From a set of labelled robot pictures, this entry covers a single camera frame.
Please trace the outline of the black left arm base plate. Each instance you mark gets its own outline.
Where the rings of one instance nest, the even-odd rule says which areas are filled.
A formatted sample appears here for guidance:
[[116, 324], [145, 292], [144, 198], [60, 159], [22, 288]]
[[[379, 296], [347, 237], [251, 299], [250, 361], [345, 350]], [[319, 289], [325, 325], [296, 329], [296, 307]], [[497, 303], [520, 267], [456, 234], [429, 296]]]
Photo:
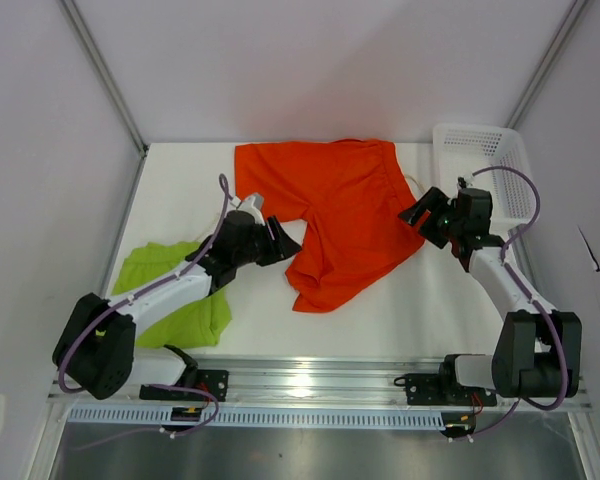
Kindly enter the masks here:
[[204, 395], [191, 392], [191, 389], [195, 389], [208, 392], [219, 402], [224, 402], [229, 386], [229, 376], [227, 370], [198, 369], [196, 372], [187, 370], [176, 382], [176, 390], [142, 385], [139, 398], [142, 400], [187, 402], [204, 402], [208, 400]]

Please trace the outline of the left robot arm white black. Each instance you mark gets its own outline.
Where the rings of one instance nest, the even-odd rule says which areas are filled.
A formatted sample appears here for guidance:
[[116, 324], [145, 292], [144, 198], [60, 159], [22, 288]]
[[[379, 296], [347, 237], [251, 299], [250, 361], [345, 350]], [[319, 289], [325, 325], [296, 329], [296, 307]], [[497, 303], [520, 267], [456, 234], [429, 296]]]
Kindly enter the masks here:
[[132, 375], [137, 338], [183, 306], [206, 299], [236, 278], [239, 268], [290, 259], [302, 250], [278, 219], [234, 210], [175, 268], [110, 299], [79, 298], [52, 354], [65, 393], [86, 391], [98, 400], [116, 393]]

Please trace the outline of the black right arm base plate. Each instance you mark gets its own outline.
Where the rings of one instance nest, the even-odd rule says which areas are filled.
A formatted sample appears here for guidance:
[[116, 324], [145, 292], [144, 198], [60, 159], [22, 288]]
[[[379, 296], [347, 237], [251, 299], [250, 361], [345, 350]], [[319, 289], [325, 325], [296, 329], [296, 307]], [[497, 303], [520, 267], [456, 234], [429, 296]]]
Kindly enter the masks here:
[[396, 377], [393, 384], [405, 392], [410, 406], [495, 407], [497, 404], [491, 392], [447, 381], [440, 374], [404, 374]]

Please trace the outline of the lime green shorts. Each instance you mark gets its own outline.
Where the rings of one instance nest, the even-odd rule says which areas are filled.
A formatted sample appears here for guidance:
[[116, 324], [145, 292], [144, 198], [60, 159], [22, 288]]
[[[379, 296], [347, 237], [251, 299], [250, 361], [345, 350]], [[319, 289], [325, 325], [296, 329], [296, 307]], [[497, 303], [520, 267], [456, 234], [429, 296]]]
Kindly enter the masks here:
[[[149, 242], [133, 249], [123, 260], [109, 297], [124, 299], [137, 294], [171, 274], [181, 273], [185, 257], [201, 246], [199, 242], [164, 245]], [[178, 280], [140, 297], [123, 311], [134, 317], [135, 345], [158, 349], [214, 347], [229, 325], [232, 315], [223, 289], [211, 294], [210, 279], [197, 265]]]

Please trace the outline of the orange shorts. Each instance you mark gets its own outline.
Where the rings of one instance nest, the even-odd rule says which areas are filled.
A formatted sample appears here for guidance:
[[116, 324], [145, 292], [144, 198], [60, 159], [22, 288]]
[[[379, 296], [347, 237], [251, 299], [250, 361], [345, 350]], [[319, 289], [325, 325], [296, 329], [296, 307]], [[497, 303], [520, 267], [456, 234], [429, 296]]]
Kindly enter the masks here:
[[263, 196], [264, 216], [306, 224], [286, 271], [296, 312], [338, 309], [424, 244], [399, 217], [416, 199], [389, 141], [239, 145], [234, 174], [239, 197]]

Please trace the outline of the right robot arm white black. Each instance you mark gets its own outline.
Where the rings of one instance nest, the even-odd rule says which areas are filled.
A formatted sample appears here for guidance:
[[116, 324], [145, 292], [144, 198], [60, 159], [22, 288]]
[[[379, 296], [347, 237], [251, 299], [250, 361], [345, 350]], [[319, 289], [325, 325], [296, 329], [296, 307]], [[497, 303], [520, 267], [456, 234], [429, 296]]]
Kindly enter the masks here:
[[582, 324], [575, 313], [543, 298], [507, 261], [505, 240], [490, 231], [492, 211], [485, 190], [464, 188], [449, 198], [432, 187], [399, 215], [426, 241], [451, 248], [503, 320], [493, 354], [447, 355], [436, 389], [452, 404], [474, 388], [551, 411], [578, 391]]

